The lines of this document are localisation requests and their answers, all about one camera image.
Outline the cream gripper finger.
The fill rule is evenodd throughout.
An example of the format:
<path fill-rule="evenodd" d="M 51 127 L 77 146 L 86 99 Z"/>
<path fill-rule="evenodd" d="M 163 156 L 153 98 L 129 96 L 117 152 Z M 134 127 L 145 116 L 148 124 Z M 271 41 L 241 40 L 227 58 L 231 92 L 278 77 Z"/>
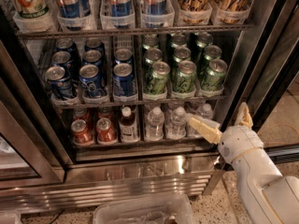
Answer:
<path fill-rule="evenodd" d="M 246 126 L 250 129 L 253 126 L 252 117 L 249 113 L 249 107 L 245 102 L 243 102 L 238 108 L 235 120 L 235 126 L 237 125 Z"/>
<path fill-rule="evenodd" d="M 208 143 L 218 144 L 221 140 L 222 132 L 220 124 L 211 119 L 204 119 L 200 116 L 188 113 L 186 117 L 188 124 L 203 136 Z"/>

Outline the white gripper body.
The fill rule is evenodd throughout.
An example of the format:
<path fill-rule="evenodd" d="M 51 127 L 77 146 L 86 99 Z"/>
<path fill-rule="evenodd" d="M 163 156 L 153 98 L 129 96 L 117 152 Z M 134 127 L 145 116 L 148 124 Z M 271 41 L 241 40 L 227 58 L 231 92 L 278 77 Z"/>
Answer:
<path fill-rule="evenodd" d="M 263 148 L 262 140 L 252 129 L 240 125 L 228 127 L 218 143 L 218 151 L 227 163 L 255 148 Z"/>

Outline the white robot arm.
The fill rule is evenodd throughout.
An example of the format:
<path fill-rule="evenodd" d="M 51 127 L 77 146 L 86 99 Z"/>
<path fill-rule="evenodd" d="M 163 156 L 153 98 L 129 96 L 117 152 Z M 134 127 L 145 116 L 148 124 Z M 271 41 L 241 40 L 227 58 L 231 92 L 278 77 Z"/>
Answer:
<path fill-rule="evenodd" d="M 197 115 L 188 114 L 187 121 L 234 168 L 239 198 L 254 224 L 299 224 L 299 179 L 283 175 L 265 152 L 247 104 L 223 132 L 218 122 Z"/>

